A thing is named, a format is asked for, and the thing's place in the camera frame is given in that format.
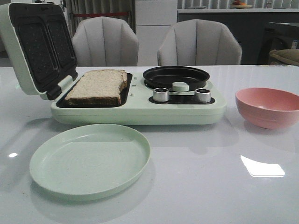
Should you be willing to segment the grey upholstered chair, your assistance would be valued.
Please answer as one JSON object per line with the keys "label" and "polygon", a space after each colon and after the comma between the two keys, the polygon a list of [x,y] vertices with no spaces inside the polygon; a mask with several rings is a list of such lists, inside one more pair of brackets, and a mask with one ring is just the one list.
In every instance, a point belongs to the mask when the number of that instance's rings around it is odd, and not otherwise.
{"label": "grey upholstered chair", "polygon": [[157,52],[159,66],[239,65],[242,48],[220,22],[193,19],[170,26]]}
{"label": "grey upholstered chair", "polygon": [[80,67],[138,64],[138,38],[121,19],[95,17],[81,21],[72,44]]}

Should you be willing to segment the left grey upholstered chair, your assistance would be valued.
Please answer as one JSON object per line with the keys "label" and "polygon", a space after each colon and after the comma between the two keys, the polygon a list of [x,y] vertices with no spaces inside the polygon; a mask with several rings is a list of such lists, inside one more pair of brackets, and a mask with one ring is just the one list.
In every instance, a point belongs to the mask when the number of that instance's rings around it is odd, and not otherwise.
{"label": "left grey upholstered chair", "polygon": [[121,19],[95,17],[81,21],[72,44],[80,67],[138,64],[138,38]]}

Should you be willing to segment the green breakfast maker lid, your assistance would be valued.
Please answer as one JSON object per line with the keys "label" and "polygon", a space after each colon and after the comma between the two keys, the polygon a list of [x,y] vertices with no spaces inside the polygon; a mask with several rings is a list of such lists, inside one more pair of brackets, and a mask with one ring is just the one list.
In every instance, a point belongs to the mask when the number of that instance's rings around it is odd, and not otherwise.
{"label": "green breakfast maker lid", "polygon": [[1,5],[0,37],[26,94],[55,100],[77,79],[78,63],[59,5]]}

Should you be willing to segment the beige sofa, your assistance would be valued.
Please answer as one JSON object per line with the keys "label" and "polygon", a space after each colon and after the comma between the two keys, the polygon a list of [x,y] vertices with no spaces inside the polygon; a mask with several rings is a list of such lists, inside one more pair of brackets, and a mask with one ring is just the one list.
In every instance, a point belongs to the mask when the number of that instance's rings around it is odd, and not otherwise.
{"label": "beige sofa", "polygon": [[299,50],[298,49],[282,49],[271,50],[269,56],[276,60],[289,65],[299,65]]}

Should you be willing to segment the green breakfast maker base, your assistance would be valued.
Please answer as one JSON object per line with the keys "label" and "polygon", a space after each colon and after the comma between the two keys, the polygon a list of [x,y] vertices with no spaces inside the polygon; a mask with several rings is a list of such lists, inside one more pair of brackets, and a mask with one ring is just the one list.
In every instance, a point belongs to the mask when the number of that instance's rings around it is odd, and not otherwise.
{"label": "green breakfast maker base", "polygon": [[203,125],[218,122],[224,115],[226,100],[211,82],[205,88],[211,91],[214,103],[207,105],[155,104],[149,101],[153,90],[146,87],[142,73],[147,67],[124,67],[132,74],[128,80],[128,96],[125,104],[118,107],[63,108],[59,106],[69,89],[75,84],[66,79],[62,94],[51,104],[54,119],[61,123],[120,124],[120,125]]}

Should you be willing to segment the light green plate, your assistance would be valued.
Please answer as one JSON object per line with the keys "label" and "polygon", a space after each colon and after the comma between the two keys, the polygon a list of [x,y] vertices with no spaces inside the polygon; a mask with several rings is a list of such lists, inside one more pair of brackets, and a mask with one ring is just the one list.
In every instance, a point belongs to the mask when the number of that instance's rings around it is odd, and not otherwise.
{"label": "light green plate", "polygon": [[150,144],[137,130],[94,124],[62,132],[33,154],[32,179],[50,194],[89,201],[117,194],[132,185],[150,160]]}

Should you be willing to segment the black round frying pan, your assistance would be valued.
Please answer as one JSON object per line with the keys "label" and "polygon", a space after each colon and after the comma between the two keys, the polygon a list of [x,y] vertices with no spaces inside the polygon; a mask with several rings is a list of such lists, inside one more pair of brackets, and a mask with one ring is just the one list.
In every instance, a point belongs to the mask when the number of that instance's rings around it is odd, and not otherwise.
{"label": "black round frying pan", "polygon": [[189,91],[193,91],[204,87],[210,75],[204,70],[188,66],[159,66],[144,71],[143,78],[152,89],[169,89],[174,82],[184,82],[189,86]]}

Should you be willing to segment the fruit plate on counter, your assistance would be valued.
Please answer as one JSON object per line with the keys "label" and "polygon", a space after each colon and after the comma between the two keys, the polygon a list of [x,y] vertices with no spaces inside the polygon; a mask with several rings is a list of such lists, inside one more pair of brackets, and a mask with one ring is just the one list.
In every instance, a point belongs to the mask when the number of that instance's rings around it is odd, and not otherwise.
{"label": "fruit plate on counter", "polygon": [[252,5],[248,5],[247,3],[242,2],[241,0],[233,0],[230,6],[235,9],[246,9],[253,7]]}

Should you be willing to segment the pink bowl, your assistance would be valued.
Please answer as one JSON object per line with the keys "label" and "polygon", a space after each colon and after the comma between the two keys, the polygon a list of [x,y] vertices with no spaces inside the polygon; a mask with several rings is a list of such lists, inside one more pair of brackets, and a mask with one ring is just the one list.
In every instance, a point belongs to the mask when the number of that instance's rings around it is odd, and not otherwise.
{"label": "pink bowl", "polygon": [[258,127],[287,128],[299,121],[299,96],[272,88],[247,88],[236,92],[240,115]]}

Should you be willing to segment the bread slice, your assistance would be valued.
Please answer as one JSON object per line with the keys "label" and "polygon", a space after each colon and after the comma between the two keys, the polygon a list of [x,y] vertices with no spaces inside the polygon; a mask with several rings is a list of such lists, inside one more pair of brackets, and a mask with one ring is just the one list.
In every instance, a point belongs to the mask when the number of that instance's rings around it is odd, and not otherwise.
{"label": "bread slice", "polygon": [[118,84],[120,91],[127,87],[127,73],[125,70],[110,70],[112,79]]}
{"label": "bread slice", "polygon": [[120,105],[121,91],[111,69],[86,72],[66,95],[68,105]]}

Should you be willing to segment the right silver control knob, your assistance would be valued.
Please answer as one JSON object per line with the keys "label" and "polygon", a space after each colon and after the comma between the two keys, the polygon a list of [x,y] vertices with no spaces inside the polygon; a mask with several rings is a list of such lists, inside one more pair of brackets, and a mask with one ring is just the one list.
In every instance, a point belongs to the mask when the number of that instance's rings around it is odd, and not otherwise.
{"label": "right silver control knob", "polygon": [[198,88],[194,91],[194,100],[199,103],[209,103],[211,99],[211,91],[209,89]]}

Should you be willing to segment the dark kitchen counter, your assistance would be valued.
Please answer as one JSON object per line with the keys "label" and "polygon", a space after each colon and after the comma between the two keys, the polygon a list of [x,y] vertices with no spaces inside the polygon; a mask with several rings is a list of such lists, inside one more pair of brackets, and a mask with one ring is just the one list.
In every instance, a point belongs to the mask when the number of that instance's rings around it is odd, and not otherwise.
{"label": "dark kitchen counter", "polygon": [[298,9],[180,9],[178,21],[202,19],[225,24],[242,48],[242,65],[257,64],[264,29],[270,22],[299,23]]}

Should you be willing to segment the left silver control knob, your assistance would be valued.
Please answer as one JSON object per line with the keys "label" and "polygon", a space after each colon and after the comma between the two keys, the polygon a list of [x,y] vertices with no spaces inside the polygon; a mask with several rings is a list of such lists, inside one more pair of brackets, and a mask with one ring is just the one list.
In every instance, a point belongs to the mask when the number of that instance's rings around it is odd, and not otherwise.
{"label": "left silver control knob", "polygon": [[159,103],[168,102],[170,99],[169,90],[167,88],[159,87],[153,90],[153,100]]}

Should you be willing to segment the red belt stanchion barrier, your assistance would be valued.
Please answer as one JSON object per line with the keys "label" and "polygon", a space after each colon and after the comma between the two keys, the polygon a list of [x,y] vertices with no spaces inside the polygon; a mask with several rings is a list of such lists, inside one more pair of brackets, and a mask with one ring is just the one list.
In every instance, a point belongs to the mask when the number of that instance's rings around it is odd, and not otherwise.
{"label": "red belt stanchion barrier", "polygon": [[71,13],[71,18],[95,18],[95,17],[129,17],[130,11],[127,12],[115,12],[115,13],[98,13],[98,14],[74,14]]}

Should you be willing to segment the right grey upholstered chair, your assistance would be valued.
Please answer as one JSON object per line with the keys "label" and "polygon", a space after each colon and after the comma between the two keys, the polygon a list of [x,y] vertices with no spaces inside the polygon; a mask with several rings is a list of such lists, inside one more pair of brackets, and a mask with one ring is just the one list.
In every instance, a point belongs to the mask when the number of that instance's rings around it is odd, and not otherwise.
{"label": "right grey upholstered chair", "polygon": [[157,52],[159,66],[239,65],[242,48],[220,22],[193,19],[170,26]]}

